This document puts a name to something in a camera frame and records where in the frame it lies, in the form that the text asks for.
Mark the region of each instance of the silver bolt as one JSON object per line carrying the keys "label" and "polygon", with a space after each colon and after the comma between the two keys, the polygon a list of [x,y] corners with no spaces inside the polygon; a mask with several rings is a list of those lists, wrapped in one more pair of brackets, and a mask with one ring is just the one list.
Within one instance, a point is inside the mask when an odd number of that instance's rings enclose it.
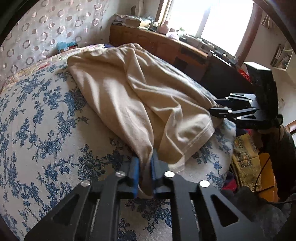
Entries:
{"label": "silver bolt", "polygon": [[124,177],[125,175],[126,175],[126,173],[123,171],[119,171],[119,172],[115,173],[115,176],[117,176],[117,177]]}
{"label": "silver bolt", "polygon": [[207,188],[210,186],[210,183],[207,180],[200,181],[200,186],[203,188]]}
{"label": "silver bolt", "polygon": [[89,180],[83,180],[80,185],[83,187],[88,187],[91,184],[91,182]]}
{"label": "silver bolt", "polygon": [[171,171],[167,171],[167,172],[165,172],[165,176],[166,177],[174,177],[175,176],[175,173],[174,172],[171,172]]}

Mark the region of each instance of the window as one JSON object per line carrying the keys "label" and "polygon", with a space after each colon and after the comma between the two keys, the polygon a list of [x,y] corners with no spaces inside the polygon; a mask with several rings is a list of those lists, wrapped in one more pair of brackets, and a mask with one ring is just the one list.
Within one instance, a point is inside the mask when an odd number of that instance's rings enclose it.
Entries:
{"label": "window", "polygon": [[253,0],[173,0],[169,26],[236,55],[252,14]]}

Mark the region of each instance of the fabric fold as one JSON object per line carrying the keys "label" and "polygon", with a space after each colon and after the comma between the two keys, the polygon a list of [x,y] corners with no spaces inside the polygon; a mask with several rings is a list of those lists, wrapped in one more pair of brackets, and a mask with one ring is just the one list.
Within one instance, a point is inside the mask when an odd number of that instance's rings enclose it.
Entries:
{"label": "fabric fold", "polygon": [[143,180],[153,148],[181,171],[222,122],[207,111],[217,104],[205,89],[138,44],[82,52],[67,63],[91,108],[139,157]]}

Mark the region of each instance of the floral bedsheet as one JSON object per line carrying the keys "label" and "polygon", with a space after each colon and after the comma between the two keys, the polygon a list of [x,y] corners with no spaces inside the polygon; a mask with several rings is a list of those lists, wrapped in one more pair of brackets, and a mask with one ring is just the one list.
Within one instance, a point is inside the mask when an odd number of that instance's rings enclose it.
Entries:
{"label": "floral bedsheet", "polygon": [[[56,55],[6,80],[0,94],[0,214],[19,240],[80,181],[102,180],[131,158],[130,148],[88,106],[67,58]],[[224,120],[187,161],[187,180],[221,189],[235,125]],[[171,240],[169,200],[123,200],[119,240]]]}

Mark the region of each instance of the dark clothing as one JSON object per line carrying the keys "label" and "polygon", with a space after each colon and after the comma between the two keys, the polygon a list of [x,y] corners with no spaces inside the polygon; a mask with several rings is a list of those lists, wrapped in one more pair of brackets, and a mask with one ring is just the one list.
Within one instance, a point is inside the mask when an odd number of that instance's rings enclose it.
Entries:
{"label": "dark clothing", "polygon": [[[270,155],[278,196],[281,201],[296,199],[296,148],[292,136],[284,132],[279,143],[267,139],[266,150]],[[295,240],[296,203],[273,205],[257,197],[247,187],[236,194],[222,191],[250,221],[258,223],[267,240]]]}

